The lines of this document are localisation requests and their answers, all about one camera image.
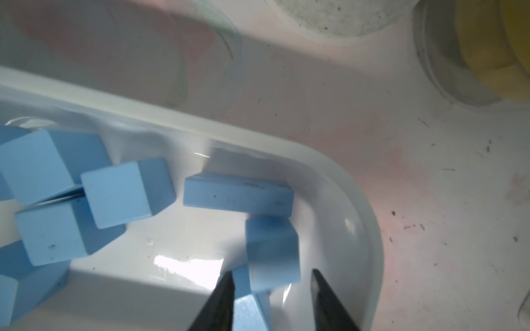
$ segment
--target light blue cube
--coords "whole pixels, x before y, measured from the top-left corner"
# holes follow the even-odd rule
[[[252,293],[249,267],[232,270],[235,285],[232,331],[270,331],[271,308],[267,293]]]
[[[81,181],[100,229],[155,216],[176,200],[162,157],[86,172]]]
[[[81,174],[110,166],[98,135],[39,130],[0,145],[0,173],[20,204],[82,191]]]
[[[266,292],[300,281],[298,234],[288,218],[246,220],[246,254],[252,292]]]
[[[291,216],[294,192],[285,182],[200,173],[186,178],[184,205]]]
[[[31,265],[21,241],[0,248],[0,327],[7,327],[59,291],[70,261]]]
[[[16,227],[33,265],[91,255],[125,232],[96,227],[84,196],[15,213]]]
[[[13,126],[0,126],[0,145],[8,141],[27,135],[29,130]],[[15,199],[9,188],[4,176],[0,173],[0,201]]]

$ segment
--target blue block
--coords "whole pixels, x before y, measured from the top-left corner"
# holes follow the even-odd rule
[[[66,283],[70,261],[31,265],[21,241],[0,248],[0,327],[35,309]]]
[[[81,192],[81,174],[110,166],[97,135],[39,130],[0,145],[0,172],[23,205]]]
[[[291,216],[294,192],[285,182],[200,173],[186,178],[184,205]]]
[[[25,128],[12,127],[12,126],[0,126],[0,145],[8,141],[27,135],[29,130]],[[0,201],[15,199],[11,189],[9,188],[4,176],[0,173]]]
[[[252,292],[270,291],[300,281],[298,234],[288,218],[248,219],[245,236]]]
[[[162,157],[86,172],[81,181],[100,229],[155,216],[176,200]]]
[[[19,211],[15,222],[33,265],[91,255],[125,232],[124,225],[98,229],[84,196]]]
[[[235,285],[232,331],[270,331],[271,308],[267,293],[252,293],[249,267],[232,270]]]

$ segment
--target white table surface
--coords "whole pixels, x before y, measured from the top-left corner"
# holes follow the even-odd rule
[[[444,100],[418,62],[412,14],[331,47],[291,32],[265,2],[213,4],[252,64],[232,104],[194,113],[313,147],[361,185],[385,245],[373,330],[522,330],[530,112]]]

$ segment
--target clear plastic container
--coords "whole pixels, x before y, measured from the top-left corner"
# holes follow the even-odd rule
[[[369,330],[383,280],[376,217],[352,178],[299,144],[121,96],[0,67],[0,122],[101,136],[117,164],[162,156],[177,201],[92,256],[72,261],[66,287],[8,330],[185,330],[220,273],[245,262],[237,212],[182,205],[184,179],[211,171],[283,180],[295,190],[291,221],[302,281],[271,294],[274,330],[314,329],[311,269]],[[18,240],[15,201],[0,202],[0,245]]]
[[[482,9],[474,2],[423,0],[414,9],[414,43],[427,76],[445,98],[467,109],[492,113],[529,110],[524,93],[515,93],[510,87],[502,91],[488,83],[503,78],[502,74],[492,74],[493,68],[498,67],[495,62],[498,57],[494,53],[498,53],[499,48],[494,47],[493,41],[489,44],[485,41],[484,36],[492,34],[484,27],[492,27],[491,30],[499,34],[498,39],[505,36],[500,11],[494,12],[489,7]],[[503,46],[504,53],[512,52],[507,43]],[[480,54],[485,53],[489,55],[481,57]],[[524,73],[522,67],[518,75],[521,79],[527,75],[530,84],[530,75]]]

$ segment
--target stain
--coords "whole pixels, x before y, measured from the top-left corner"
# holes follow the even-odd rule
[[[515,173],[510,180],[508,192],[505,199],[514,206],[528,204],[530,202],[530,191],[526,182],[526,176]]]
[[[493,263],[490,263],[491,267],[493,268],[493,270],[495,270],[495,275],[499,273],[499,269],[495,268],[495,266],[493,265]]]
[[[427,128],[430,129],[429,124],[427,124],[424,120],[422,120],[421,118],[418,118],[418,121],[422,122],[423,124],[425,124],[425,126],[426,126]]]

